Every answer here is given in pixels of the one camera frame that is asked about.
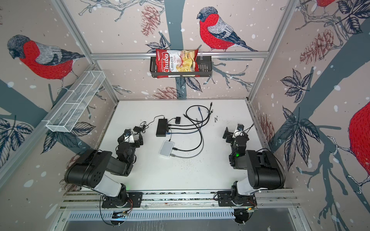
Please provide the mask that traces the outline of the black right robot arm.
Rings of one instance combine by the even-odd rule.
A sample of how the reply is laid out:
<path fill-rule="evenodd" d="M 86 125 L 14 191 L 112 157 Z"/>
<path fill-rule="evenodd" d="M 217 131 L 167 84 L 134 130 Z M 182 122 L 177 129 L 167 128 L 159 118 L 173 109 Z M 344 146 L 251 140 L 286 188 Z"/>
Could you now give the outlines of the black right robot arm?
<path fill-rule="evenodd" d="M 225 129 L 223 139 L 231 146 L 228 156 L 233 169 L 247 171 L 247 177 L 236 181 L 231 187 L 231 199 L 238 204 L 262 190 L 276 190 L 284 187 L 285 174 L 275 156 L 268 149 L 248 150 L 248 134 L 239 124 L 234 132 Z"/>

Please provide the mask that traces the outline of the black network switch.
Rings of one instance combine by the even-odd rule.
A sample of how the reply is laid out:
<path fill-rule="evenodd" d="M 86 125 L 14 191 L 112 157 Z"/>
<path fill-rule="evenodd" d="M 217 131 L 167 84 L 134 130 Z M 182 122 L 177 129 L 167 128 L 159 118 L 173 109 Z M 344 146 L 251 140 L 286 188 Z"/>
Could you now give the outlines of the black network switch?
<path fill-rule="evenodd" d="M 168 132 L 168 119 L 159 119 L 157 130 L 156 130 L 156 136 L 157 137 L 165 137 Z"/>

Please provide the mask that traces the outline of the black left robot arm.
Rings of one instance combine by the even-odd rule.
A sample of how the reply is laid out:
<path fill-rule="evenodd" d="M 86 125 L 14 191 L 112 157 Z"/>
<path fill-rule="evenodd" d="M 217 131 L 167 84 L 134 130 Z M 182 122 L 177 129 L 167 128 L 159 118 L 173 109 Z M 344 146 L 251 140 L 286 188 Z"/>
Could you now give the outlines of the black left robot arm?
<path fill-rule="evenodd" d="M 67 169 L 64 181 L 100 193 L 105 208 L 134 206 L 140 200 L 135 199 L 135 195 L 130 196 L 126 186 L 107 176 L 106 172 L 129 176 L 137 161 L 136 148 L 143 144 L 140 131 L 127 129 L 118 138 L 116 157 L 112 156 L 111 151 L 88 150 Z"/>

